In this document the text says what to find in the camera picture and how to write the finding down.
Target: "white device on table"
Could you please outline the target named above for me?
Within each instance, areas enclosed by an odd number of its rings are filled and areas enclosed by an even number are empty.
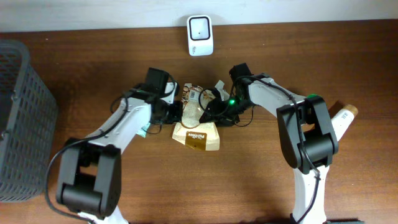
[[[301,103],[306,99],[306,97],[304,96],[296,95],[282,88],[281,86],[276,84],[272,78],[262,78],[261,80],[266,83],[271,83],[272,85],[278,86],[287,93],[291,94],[291,96],[295,98],[297,103]],[[269,88],[259,81],[254,81],[248,85],[248,93],[250,96],[250,100],[254,104],[265,108],[274,116],[277,116],[276,111],[278,108],[292,104],[291,100],[288,99],[281,91],[275,88]],[[170,95],[166,98],[163,98],[162,100],[169,103],[172,102],[173,97],[174,93],[172,94],[172,96]],[[113,128],[113,130],[107,136],[90,141],[90,144],[100,147],[113,145],[116,148],[119,148],[121,152],[125,150],[137,131],[144,127],[150,121],[152,116],[152,105],[146,103],[145,100],[130,97],[127,99],[127,102],[128,106],[122,99],[117,111],[104,123],[104,125],[102,125],[98,130],[96,130],[88,137],[96,136],[111,127],[118,120],[118,118],[120,118],[120,116],[123,114],[123,111],[127,109],[126,115],[118,123],[118,125]],[[332,120],[331,123],[333,124],[334,129],[340,129],[340,139],[348,125],[345,127],[345,129],[342,129],[341,126],[339,126],[340,124],[338,122],[333,122]],[[318,167],[321,178],[321,180],[319,181],[318,196],[313,202],[312,209],[309,210],[305,218],[303,218],[298,224],[322,224],[326,221],[323,204],[325,194],[325,179],[329,168],[330,166]],[[312,201],[313,191],[316,183],[313,170],[310,170],[309,173],[304,174],[300,169],[294,169],[294,176],[295,205],[292,216],[295,220],[298,220],[308,210],[308,206]],[[97,224],[128,223],[121,215],[118,206],[115,207],[111,215],[104,218],[98,218],[96,215],[92,215],[88,212],[78,212],[78,215],[83,218],[92,220],[93,223]]]
[[[191,16],[187,19],[188,49],[191,56],[213,53],[213,29],[211,19],[206,15]]]

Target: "green object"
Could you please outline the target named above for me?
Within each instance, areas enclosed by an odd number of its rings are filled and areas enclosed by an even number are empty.
[[[311,98],[311,97],[314,97],[314,96],[318,96],[318,95],[312,93],[312,94],[309,94],[309,95],[307,96],[307,98]]]

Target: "gray crate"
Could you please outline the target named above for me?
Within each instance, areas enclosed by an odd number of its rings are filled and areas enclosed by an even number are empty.
[[[0,202],[40,194],[58,107],[33,68],[27,47],[0,40]]]

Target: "brown table surface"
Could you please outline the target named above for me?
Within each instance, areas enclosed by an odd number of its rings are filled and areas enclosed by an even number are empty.
[[[398,21],[215,26],[214,53],[191,57],[185,27],[1,34],[25,43],[31,64],[60,108],[53,153],[109,116],[109,104],[143,82],[148,67],[178,82],[211,87],[247,62],[296,93],[358,107],[329,171],[328,219],[398,220]],[[242,116],[248,121],[250,111]],[[124,217],[140,223],[238,223],[288,218],[294,177],[280,150],[276,119],[254,110],[245,128],[219,128],[220,150],[189,149],[173,126],[136,137],[123,154]],[[54,197],[58,171],[50,183]],[[44,197],[0,204],[1,223],[82,223],[51,211]]]

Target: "wood grain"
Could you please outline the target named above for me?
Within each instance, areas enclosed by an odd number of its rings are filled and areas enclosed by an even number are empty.
[[[191,57],[184,27],[0,34],[25,43],[31,64],[60,108],[53,152],[109,116],[109,104],[142,82],[148,67],[178,82],[231,86],[247,62],[298,94],[340,100],[359,115],[340,141],[326,182],[329,219],[398,220],[398,21],[216,26],[215,50]],[[219,128],[221,148],[194,151],[173,126],[136,137],[123,154],[121,211],[139,223],[238,223],[288,218],[294,178],[280,150],[276,119],[255,109],[246,128]],[[248,111],[242,120],[250,117]],[[55,192],[57,170],[51,189]],[[0,204],[1,223],[81,223],[53,213],[44,197]]]

